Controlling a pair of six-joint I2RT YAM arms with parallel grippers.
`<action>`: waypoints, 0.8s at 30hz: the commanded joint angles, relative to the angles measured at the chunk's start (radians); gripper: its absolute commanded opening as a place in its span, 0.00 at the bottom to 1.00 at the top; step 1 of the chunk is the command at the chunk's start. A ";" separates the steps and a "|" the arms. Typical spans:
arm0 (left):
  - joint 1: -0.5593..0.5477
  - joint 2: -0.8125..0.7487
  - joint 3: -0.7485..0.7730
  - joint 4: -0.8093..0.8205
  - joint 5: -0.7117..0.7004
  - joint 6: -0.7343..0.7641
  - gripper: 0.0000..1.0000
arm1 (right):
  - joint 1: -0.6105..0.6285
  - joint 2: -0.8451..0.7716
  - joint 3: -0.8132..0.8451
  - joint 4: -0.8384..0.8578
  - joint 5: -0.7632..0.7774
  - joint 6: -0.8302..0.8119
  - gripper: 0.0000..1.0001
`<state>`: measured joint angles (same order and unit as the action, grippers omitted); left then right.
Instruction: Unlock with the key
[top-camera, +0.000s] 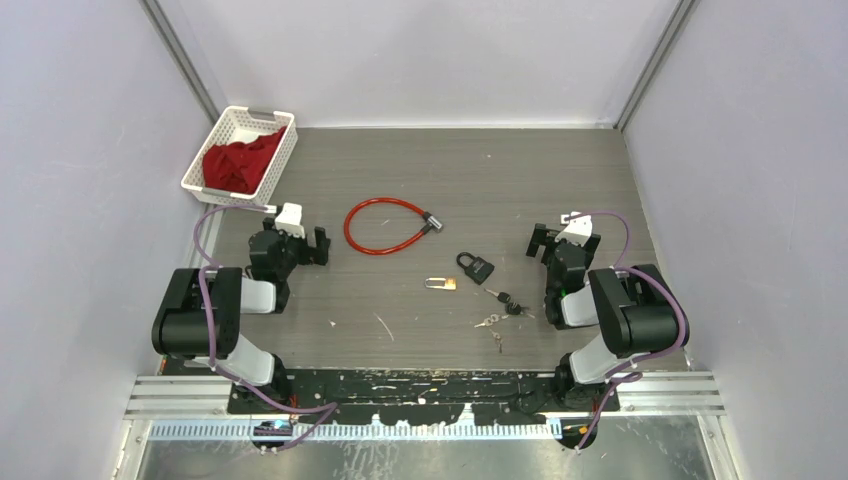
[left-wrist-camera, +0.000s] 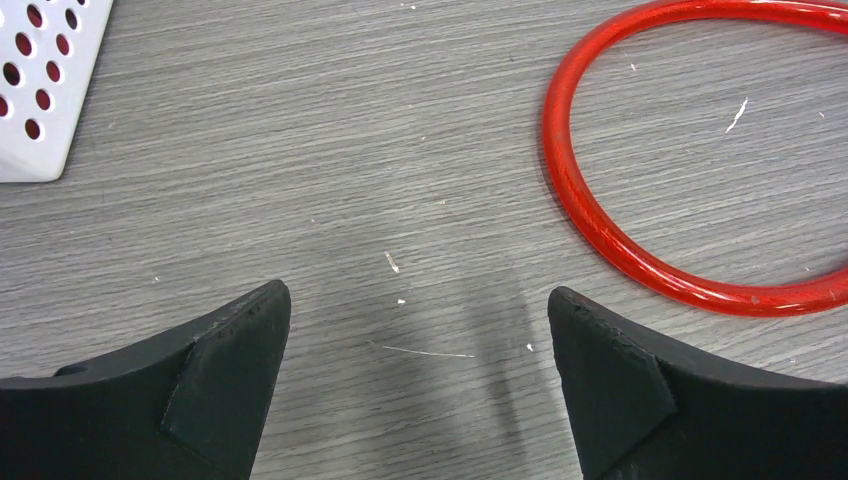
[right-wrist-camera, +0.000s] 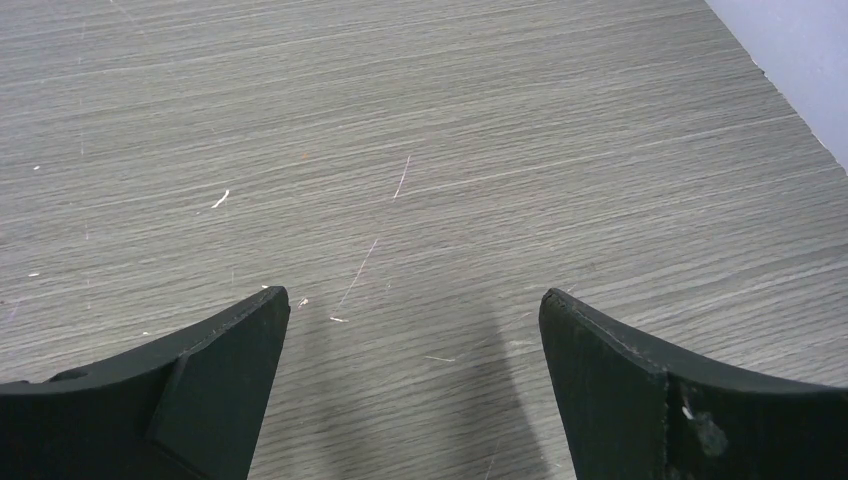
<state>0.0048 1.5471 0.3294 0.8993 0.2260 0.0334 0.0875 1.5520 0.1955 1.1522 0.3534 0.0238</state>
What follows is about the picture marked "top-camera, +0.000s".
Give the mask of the black padlock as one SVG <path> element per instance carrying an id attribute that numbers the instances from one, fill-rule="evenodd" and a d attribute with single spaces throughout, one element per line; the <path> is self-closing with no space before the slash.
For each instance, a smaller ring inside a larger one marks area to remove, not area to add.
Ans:
<path id="1" fill-rule="evenodd" d="M 476 285 L 482 285 L 495 270 L 492 263 L 469 252 L 460 252 L 456 256 L 456 264 Z"/>

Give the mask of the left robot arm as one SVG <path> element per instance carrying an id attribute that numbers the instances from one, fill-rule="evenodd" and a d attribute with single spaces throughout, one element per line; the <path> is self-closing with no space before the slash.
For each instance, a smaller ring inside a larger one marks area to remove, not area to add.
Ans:
<path id="1" fill-rule="evenodd" d="M 241 318 L 282 313 L 291 296 L 291 273 L 298 266 L 326 265 L 330 245 L 322 227 L 312 237 L 298 237 L 266 218 L 248 240 L 246 268 L 175 270 L 153 321 L 154 350 L 208 367 L 237 390 L 252 393 L 269 413 L 297 412 L 282 359 L 242 334 Z"/>

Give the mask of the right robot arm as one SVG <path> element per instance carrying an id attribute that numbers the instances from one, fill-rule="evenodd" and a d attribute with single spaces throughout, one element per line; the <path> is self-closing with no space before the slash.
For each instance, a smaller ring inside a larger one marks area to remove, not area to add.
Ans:
<path id="1" fill-rule="evenodd" d="M 688 320 L 658 268 L 594 269 L 600 240 L 584 219 L 560 231 L 537 223 L 526 250 L 545 268 L 548 323 L 558 330 L 599 329 L 584 347 L 561 357 L 550 381 L 553 402 L 571 411 L 597 410 L 627 363 L 674 352 L 689 340 Z"/>

